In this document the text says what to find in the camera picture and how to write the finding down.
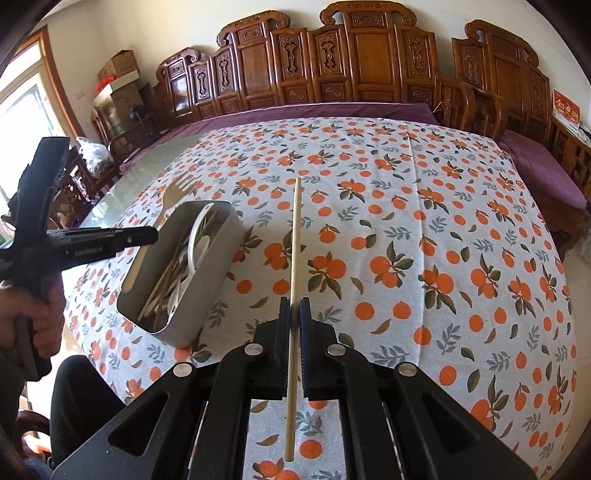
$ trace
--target metal screw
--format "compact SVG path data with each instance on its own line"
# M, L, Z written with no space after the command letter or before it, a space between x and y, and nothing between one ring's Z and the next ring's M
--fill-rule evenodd
M244 353L251 356L260 355L263 351L262 345L260 343L249 343L244 347Z
M326 351L332 356L343 356L345 353L347 353L347 349L340 343L333 343L332 345L329 345Z
M177 364L173 369L173 373L177 377L188 377L189 375L191 375L192 372L193 367L187 363Z
M398 373L403 377L414 377L417 374L417 367L409 362L404 362L398 366Z

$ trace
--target tablecloth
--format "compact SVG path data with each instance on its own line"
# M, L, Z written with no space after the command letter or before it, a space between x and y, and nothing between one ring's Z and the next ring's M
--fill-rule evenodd
M166 186L187 171L185 200L230 200L247 230L199 344L174 349L116 311L136 248L90 265L69 298L70 328L121 399L177 361L220 360L276 318L300 176L297 268L313 316L377 364L416 363L538 476L555 467L576 388L569 289L539 210L494 142L371 118L220 129L159 174L120 225L153 222ZM251 411L244 478L344 478L336 402L300 399L291 464L283 402Z

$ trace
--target black pants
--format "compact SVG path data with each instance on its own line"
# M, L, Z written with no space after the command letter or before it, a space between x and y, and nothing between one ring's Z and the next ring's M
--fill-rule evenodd
M51 398L54 467L119 413L125 404L83 355L67 358L57 371Z

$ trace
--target plastic container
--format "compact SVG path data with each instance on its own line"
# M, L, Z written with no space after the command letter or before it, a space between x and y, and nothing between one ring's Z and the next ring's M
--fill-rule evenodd
M179 235L189 234L197 215L208 203L215 203L216 211L213 223L205 232L211 238L209 248L174 314L162 328L151 331L145 320L138 322L138 316L172 259ZM177 348L189 346L207 321L209 309L226 278L234 254L240 248L244 233L242 222L230 202L201 200L183 203L160 229L158 242L146 253L133 288L119 295L117 310L159 340Z

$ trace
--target white plastic bag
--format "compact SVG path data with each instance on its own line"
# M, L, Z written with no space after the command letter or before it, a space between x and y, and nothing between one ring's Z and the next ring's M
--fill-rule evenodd
M79 151L86 162L86 168L94 178L99 179L115 163L103 144L91 143L86 137L76 137L76 141L80 144Z

